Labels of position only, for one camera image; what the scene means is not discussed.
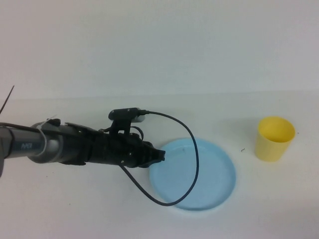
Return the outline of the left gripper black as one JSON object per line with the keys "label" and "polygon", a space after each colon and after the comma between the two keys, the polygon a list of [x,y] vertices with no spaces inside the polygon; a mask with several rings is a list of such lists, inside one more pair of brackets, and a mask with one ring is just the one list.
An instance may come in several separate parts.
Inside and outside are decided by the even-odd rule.
{"label": "left gripper black", "polygon": [[91,141],[89,163],[149,168],[165,160],[165,151],[143,141],[137,133],[110,135],[96,131],[88,134],[88,138]]}

